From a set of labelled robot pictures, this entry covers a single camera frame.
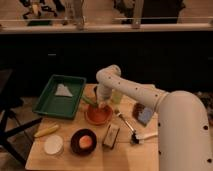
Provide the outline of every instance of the orange bowl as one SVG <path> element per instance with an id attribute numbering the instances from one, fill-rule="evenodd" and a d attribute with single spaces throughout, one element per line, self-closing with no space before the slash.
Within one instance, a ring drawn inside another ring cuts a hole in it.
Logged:
<path id="1" fill-rule="evenodd" d="M 112 118 L 112 108 L 106 105 L 104 108 L 88 106 L 85 112 L 86 120 L 93 125 L 102 125 Z"/>

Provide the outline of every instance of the glass wall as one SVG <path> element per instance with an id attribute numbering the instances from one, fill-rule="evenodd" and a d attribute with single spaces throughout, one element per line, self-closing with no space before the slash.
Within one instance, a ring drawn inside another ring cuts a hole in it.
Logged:
<path id="1" fill-rule="evenodd" d="M 212 0 L 0 0 L 0 31 L 213 27 Z"/>

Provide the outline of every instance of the chair leg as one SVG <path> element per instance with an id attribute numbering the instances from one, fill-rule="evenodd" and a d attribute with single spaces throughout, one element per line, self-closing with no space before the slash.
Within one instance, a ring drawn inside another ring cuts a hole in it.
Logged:
<path id="1" fill-rule="evenodd" d="M 21 131 L 24 131 L 25 129 L 30 128 L 30 127 L 34 126 L 35 124 L 40 123 L 40 122 L 41 122 L 41 119 L 42 119 L 42 118 L 35 119 L 35 120 L 33 120 L 33 121 L 30 121 L 30 122 L 28 122 L 28 123 L 26 123 L 26 124 L 23 124 L 23 125 L 17 127 L 17 128 L 14 128 L 14 129 L 12 129 L 12 130 L 9 130 L 9 131 L 5 132 L 5 137 L 9 138 L 9 137 L 11 137 L 11 136 L 13 136 L 13 135 L 15 135 L 15 134 L 21 132 Z"/>
<path id="2" fill-rule="evenodd" d="M 23 166 L 26 164 L 26 160 L 13 148 L 13 146 L 5 139 L 1 139 L 1 145 L 15 157 Z"/>

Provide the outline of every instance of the blue object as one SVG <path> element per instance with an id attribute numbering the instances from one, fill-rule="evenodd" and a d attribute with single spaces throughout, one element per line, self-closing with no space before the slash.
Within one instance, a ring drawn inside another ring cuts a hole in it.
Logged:
<path id="1" fill-rule="evenodd" d="M 154 114 L 154 111 L 152 109 L 145 107 L 142 112 L 139 112 L 138 120 L 139 122 L 141 122 L 143 125 L 146 126 L 151 120 L 153 114 Z"/>

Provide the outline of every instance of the wooden table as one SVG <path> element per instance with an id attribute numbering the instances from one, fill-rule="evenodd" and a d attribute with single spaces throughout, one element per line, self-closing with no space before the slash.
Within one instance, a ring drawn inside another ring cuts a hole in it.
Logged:
<path id="1" fill-rule="evenodd" d="M 93 97 L 94 84 L 88 84 L 84 94 Z M 157 115 L 154 114 L 147 127 L 143 127 L 131 115 L 136 102 L 123 96 L 120 111 L 127 121 L 140 133 L 150 133 L 157 130 Z M 74 120 L 64 120 L 45 117 L 42 119 L 39 130 L 53 123 L 60 124 L 55 134 L 63 137 L 64 151 L 59 156 L 50 156 L 43 150 L 44 141 L 48 136 L 35 139 L 31 148 L 26 169 L 28 170 L 72 170 L 72 171 L 158 171 L 158 138 L 146 140 L 142 145 L 131 145 L 131 131 L 124 122 L 113 115 L 109 123 L 119 125 L 120 132 L 116 139 L 114 149 L 106 150 L 102 147 L 102 140 L 107 131 L 108 124 L 95 126 L 89 124 L 84 117 L 88 105 L 81 101 Z M 89 128 L 97 136 L 96 149 L 88 156 L 80 157 L 70 149 L 70 139 L 79 129 Z"/>

